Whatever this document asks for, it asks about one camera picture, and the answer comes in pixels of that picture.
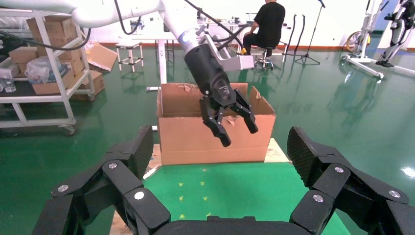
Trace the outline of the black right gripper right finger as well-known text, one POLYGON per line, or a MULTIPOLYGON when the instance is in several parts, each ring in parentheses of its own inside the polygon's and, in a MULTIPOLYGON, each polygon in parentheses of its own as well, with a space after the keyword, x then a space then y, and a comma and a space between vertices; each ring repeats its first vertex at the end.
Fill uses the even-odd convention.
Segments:
POLYGON ((415 209, 401 190, 355 168, 335 147, 312 141, 293 126, 287 154, 308 192, 289 221, 319 235, 335 210, 369 235, 412 235, 415 209))

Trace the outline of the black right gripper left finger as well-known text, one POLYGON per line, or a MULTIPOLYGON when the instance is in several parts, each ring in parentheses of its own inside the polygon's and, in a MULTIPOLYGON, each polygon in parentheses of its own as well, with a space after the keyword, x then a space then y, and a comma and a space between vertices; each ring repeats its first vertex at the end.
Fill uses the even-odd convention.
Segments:
POLYGON ((83 235, 113 207, 133 234, 153 235, 171 214, 143 184, 152 154, 153 130, 144 125, 131 141, 111 146, 96 165, 57 184, 33 234, 83 235))

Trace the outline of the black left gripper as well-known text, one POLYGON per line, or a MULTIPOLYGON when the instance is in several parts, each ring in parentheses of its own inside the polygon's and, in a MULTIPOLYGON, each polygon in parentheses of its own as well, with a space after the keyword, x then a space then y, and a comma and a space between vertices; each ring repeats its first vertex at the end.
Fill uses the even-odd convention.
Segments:
POLYGON ((224 107, 241 116, 251 134, 258 132, 251 104, 238 89, 231 89, 229 78, 209 45, 196 46, 185 55, 184 60, 203 94, 199 101, 203 123, 224 147, 231 144, 222 125, 224 107))

